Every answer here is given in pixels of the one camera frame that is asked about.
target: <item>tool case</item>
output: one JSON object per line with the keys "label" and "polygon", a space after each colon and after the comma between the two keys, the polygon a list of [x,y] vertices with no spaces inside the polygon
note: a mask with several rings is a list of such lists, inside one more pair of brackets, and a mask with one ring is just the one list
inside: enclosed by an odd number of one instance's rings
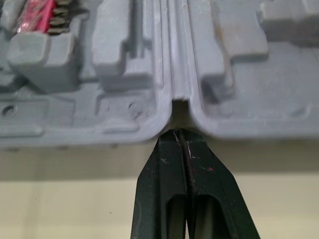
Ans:
{"label": "tool case", "polygon": [[319,136],[318,0],[0,5],[0,147]]}

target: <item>drill bit set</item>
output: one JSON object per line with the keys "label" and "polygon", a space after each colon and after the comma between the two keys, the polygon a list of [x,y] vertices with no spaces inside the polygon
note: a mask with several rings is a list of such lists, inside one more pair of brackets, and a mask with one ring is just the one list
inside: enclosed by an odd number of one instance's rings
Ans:
{"label": "drill bit set", "polygon": [[72,0],[27,0],[17,21],[17,32],[59,35],[69,31]]}

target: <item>red bit holder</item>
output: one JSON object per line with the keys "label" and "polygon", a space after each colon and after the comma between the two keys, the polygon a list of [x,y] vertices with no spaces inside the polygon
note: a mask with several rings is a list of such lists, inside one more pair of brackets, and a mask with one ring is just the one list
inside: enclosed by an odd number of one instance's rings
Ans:
{"label": "red bit holder", "polygon": [[55,0],[28,0],[18,32],[39,31],[46,33],[50,27],[49,21],[53,17],[52,10],[55,6]]}

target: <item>white surface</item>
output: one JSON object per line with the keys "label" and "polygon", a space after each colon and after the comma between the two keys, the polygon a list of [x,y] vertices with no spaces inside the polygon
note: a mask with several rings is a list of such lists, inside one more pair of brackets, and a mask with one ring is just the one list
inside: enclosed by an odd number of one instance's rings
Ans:
{"label": "white surface", "polygon": [[[128,239],[145,145],[0,153],[1,239]],[[209,143],[262,239],[319,235],[319,143]]]}

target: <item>molded compartment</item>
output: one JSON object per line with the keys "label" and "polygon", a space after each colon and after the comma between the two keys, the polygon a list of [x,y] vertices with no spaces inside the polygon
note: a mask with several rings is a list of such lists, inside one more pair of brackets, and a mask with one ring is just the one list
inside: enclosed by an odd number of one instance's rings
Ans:
{"label": "molded compartment", "polygon": [[0,146],[144,141],[172,101],[210,136],[319,136],[319,1],[74,4],[59,36],[0,27]]}

